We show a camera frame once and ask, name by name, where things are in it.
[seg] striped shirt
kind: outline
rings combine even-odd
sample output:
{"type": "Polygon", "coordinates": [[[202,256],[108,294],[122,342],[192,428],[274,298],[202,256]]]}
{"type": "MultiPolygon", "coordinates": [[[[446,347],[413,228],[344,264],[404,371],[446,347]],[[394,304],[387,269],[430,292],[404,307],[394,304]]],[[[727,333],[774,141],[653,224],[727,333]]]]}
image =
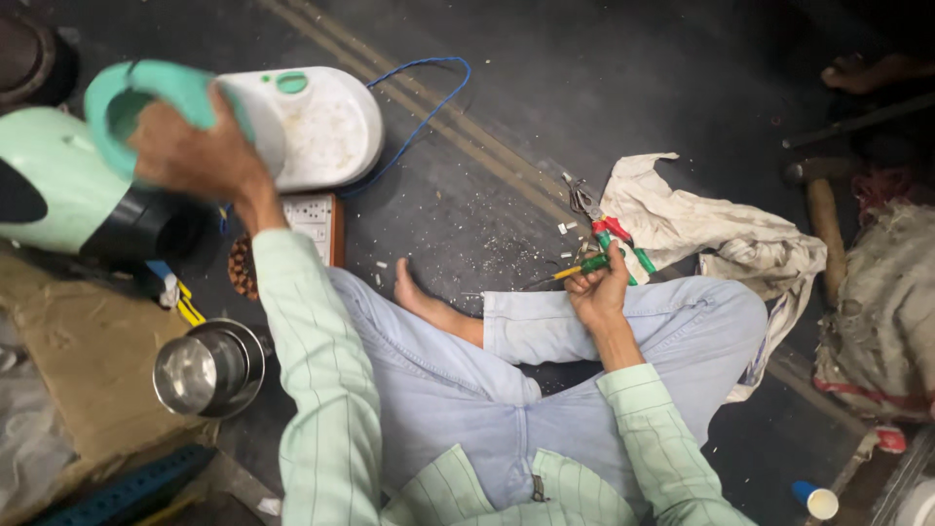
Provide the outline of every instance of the striped shirt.
{"type": "MultiPolygon", "coordinates": [[[[544,502],[530,495],[528,504],[496,511],[461,446],[453,445],[381,508],[380,399],[314,245],[287,229],[266,230],[253,240],[253,254],[282,386],[298,408],[280,442],[283,524],[639,524],[607,482],[544,449],[533,462],[544,502]]],[[[717,475],[652,365],[615,371],[597,385],[658,524],[753,524],[721,496],[717,475]]]]}

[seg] bare foot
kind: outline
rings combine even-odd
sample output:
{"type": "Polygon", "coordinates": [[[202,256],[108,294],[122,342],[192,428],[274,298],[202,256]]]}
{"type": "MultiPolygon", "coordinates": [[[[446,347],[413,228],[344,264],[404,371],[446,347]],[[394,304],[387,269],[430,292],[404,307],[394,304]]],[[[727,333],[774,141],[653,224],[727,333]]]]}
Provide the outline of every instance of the bare foot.
{"type": "Polygon", "coordinates": [[[396,262],[396,287],[393,290],[396,303],[436,329],[483,348],[483,320],[465,316],[444,301],[426,296],[412,281],[408,265],[409,261],[405,257],[400,257],[396,262]]]}
{"type": "Polygon", "coordinates": [[[865,78],[867,65],[859,54],[834,59],[831,66],[821,72],[821,80],[832,89],[851,95],[866,95],[875,89],[865,78]]]}
{"type": "Polygon", "coordinates": [[[889,84],[935,75],[935,62],[893,53],[867,67],[860,55],[838,57],[821,72],[829,88],[852,95],[866,95],[889,84]]]}

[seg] pliers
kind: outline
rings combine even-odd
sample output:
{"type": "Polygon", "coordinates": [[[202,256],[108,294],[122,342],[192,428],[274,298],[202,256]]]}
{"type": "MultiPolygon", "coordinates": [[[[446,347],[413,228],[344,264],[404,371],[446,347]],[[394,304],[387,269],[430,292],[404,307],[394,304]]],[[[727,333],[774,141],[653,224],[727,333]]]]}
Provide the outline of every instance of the pliers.
{"type": "MultiPolygon", "coordinates": [[[[621,241],[630,246],[630,250],[636,255],[647,273],[652,274],[655,272],[655,265],[653,265],[653,262],[646,253],[643,252],[643,249],[636,248],[633,245],[633,237],[620,226],[620,222],[617,218],[610,217],[604,213],[604,211],[600,209],[600,205],[597,204],[597,199],[594,199],[590,194],[581,189],[584,180],[574,181],[567,173],[563,173],[562,178],[564,178],[565,182],[568,184],[568,205],[574,212],[587,214],[588,218],[591,219],[591,231],[594,233],[594,237],[597,238],[597,243],[604,249],[604,252],[607,252],[608,247],[611,245],[611,236],[608,233],[609,230],[611,234],[617,236],[621,241]]],[[[631,285],[635,285],[635,283],[632,283],[635,282],[632,275],[630,276],[630,282],[631,285]]]]}

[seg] cardboard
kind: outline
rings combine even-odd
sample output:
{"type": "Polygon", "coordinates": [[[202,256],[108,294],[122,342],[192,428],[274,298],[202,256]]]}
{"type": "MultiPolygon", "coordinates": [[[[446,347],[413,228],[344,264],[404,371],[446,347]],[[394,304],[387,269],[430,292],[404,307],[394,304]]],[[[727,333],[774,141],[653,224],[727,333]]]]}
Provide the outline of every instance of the cardboard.
{"type": "MultiPolygon", "coordinates": [[[[88,282],[56,281],[4,254],[0,309],[16,326],[78,456],[61,473],[53,498],[92,475],[113,473],[140,451],[195,436],[205,425],[169,413],[152,386],[160,347],[189,328],[177,313],[88,282]]],[[[22,510],[14,512],[0,524],[22,518],[22,510]]]]}

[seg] hammer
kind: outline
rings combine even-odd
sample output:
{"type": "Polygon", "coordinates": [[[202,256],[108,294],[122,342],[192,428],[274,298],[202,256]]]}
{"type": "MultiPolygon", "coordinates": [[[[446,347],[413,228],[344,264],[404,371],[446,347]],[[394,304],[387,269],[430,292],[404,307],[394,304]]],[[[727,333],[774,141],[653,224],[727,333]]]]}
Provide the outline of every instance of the hammer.
{"type": "Polygon", "coordinates": [[[838,209],[828,180],[850,177],[858,167],[855,159],[847,157],[812,157],[792,163],[783,174],[787,183],[805,185],[812,232],[827,246],[825,296],[834,308],[838,307],[838,289],[847,276],[847,259],[838,224],[838,209]]]}

